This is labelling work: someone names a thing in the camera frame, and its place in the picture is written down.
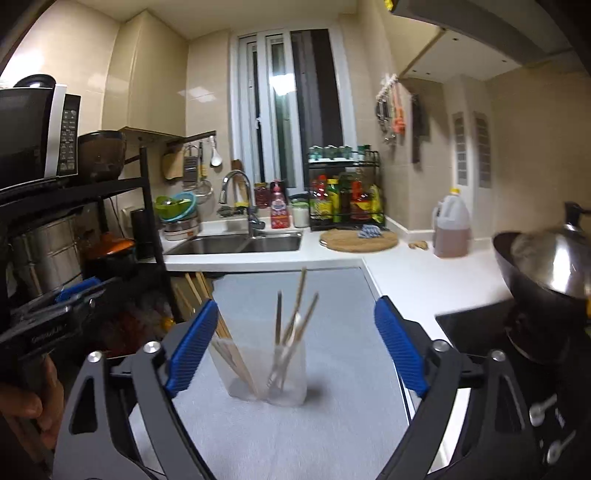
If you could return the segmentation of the person's left hand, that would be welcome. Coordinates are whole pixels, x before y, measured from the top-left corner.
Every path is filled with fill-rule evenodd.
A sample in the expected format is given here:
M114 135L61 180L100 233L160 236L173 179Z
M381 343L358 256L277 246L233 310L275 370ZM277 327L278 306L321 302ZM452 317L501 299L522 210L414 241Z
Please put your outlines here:
M64 413L64 388L58 379L56 367L49 356L44 359L45 392L43 399L33 392L14 386L1 386L1 413L26 419L35 419L41 429L43 445L55 448Z

